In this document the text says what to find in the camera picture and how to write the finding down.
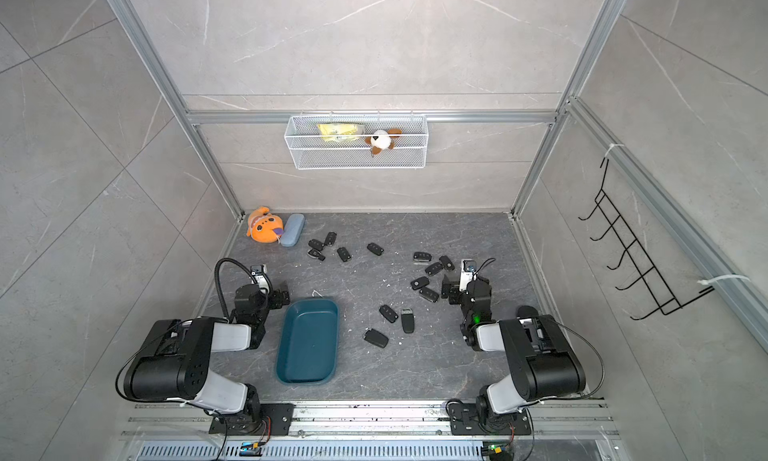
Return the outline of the teal storage tray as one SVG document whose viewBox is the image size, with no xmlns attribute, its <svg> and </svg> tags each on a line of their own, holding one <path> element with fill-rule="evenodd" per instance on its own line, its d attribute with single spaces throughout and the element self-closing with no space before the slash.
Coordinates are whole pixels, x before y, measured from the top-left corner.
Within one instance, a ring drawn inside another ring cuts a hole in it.
<svg viewBox="0 0 768 461">
<path fill-rule="evenodd" d="M 291 305 L 285 315 L 276 376 L 287 385 L 318 385 L 335 374 L 340 313 L 331 299 L 312 298 Z"/>
</svg>

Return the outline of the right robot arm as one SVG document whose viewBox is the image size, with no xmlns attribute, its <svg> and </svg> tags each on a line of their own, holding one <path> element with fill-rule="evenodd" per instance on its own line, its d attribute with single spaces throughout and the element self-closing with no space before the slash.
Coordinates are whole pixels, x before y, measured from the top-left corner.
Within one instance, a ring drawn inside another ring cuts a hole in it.
<svg viewBox="0 0 768 461">
<path fill-rule="evenodd" d="M 446 277 L 441 296 L 461 307 L 466 344 L 478 352 L 504 354 L 508 366 L 508 374 L 482 387 L 474 402 L 445 402 L 452 434 L 531 433 L 529 407 L 593 396 L 586 371 L 565 336 L 569 328 L 553 316 L 522 305 L 514 318 L 495 320 L 490 282 L 474 273 L 458 281 Z"/>
</svg>

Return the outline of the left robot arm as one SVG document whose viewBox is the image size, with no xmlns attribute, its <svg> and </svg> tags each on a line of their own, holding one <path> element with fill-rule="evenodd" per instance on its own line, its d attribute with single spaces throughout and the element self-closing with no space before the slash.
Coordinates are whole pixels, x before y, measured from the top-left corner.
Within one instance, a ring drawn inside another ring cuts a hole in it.
<svg viewBox="0 0 768 461">
<path fill-rule="evenodd" d="M 236 289 L 232 308 L 221 286 L 220 271 L 226 264 L 249 279 Z M 129 402 L 178 402 L 201 409 L 225 431 L 269 432 L 272 421 L 256 388 L 216 373 L 210 362 L 214 353 L 257 349 L 265 337 L 269 313 L 290 304 L 288 286 L 274 284 L 264 265 L 249 268 L 230 257 L 216 262 L 213 281 L 222 315 L 155 322 L 138 351 L 118 371 L 115 391 Z"/>
</svg>

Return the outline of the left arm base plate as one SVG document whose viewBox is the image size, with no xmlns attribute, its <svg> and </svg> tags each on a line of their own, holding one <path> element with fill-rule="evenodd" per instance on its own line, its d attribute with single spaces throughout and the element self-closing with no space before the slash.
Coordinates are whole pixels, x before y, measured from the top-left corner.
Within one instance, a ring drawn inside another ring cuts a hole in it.
<svg viewBox="0 0 768 461">
<path fill-rule="evenodd" d="M 208 428 L 209 434 L 229 436 L 287 436 L 293 420 L 295 405 L 292 403 L 267 403 L 256 414 L 248 411 L 214 417 Z"/>
</svg>

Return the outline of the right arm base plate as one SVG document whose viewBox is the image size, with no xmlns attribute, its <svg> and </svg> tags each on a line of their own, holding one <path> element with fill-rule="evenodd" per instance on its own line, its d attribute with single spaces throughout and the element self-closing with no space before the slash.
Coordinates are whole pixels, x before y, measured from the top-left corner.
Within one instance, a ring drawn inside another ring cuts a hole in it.
<svg viewBox="0 0 768 461">
<path fill-rule="evenodd" d="M 445 403 L 451 434 L 470 435 L 520 435 L 532 433 L 530 418 L 520 412 L 495 414 L 489 407 L 477 403 L 465 403 L 457 399 Z"/>
</svg>

